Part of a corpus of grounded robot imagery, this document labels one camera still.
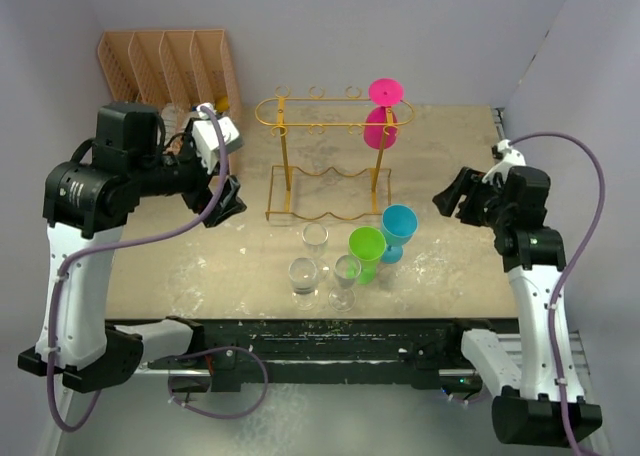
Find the blue plastic wine glass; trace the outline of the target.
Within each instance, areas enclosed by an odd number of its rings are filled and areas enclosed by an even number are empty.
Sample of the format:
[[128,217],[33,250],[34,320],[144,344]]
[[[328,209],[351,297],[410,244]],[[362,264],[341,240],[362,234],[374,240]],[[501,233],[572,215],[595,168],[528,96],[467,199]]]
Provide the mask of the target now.
[[403,246],[418,229],[418,218],[408,206],[394,204],[382,213],[381,232],[386,241],[386,249],[381,258],[384,264],[395,264],[403,256]]

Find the green plastic wine glass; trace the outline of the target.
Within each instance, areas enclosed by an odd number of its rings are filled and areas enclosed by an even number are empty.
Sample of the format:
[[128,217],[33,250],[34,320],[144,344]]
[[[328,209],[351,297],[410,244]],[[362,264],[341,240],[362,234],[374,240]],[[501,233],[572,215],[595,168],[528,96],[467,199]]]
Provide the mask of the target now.
[[377,266],[386,250],[382,232],[372,226],[359,227],[350,234],[348,247],[351,255],[361,264],[358,283],[370,283],[376,276]]

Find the pink plastic wine glass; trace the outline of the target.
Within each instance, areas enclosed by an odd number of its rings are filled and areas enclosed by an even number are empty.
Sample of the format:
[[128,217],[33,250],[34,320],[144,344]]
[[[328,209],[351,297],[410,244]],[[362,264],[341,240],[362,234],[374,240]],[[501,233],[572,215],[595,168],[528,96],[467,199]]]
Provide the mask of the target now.
[[379,149],[381,146],[388,149],[396,141],[397,129],[392,127],[385,130],[387,110],[391,111],[392,122],[396,123],[397,118],[392,107],[401,102],[404,96],[403,86],[394,79],[381,78],[369,86],[368,95],[376,107],[365,121],[364,142],[373,149]]

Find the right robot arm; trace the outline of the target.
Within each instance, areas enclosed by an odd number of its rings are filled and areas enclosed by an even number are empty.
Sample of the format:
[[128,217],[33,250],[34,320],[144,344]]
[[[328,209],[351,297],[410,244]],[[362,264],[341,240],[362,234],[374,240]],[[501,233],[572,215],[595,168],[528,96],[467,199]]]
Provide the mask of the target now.
[[491,418],[503,444],[565,447],[602,425],[573,361],[563,300],[567,268],[560,233],[545,225],[550,177],[528,166],[489,175],[464,167],[433,198],[439,213],[488,227],[518,311],[519,362],[489,329],[469,328],[445,342],[446,359],[473,365],[493,397]]

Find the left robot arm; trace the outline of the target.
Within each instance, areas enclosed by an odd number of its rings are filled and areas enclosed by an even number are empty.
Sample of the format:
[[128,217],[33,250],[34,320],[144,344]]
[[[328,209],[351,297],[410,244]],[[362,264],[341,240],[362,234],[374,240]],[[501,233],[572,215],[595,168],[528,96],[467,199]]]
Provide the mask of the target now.
[[228,162],[242,144],[233,121],[207,103],[188,122],[178,153],[168,149],[156,108],[114,102],[99,110],[95,136],[45,182],[47,309],[37,343],[18,357],[22,370],[92,393],[126,382],[143,363],[202,363],[205,332],[197,323],[176,316],[134,326],[107,322],[113,260],[127,247],[124,227],[146,197],[180,195],[206,227],[243,212]]

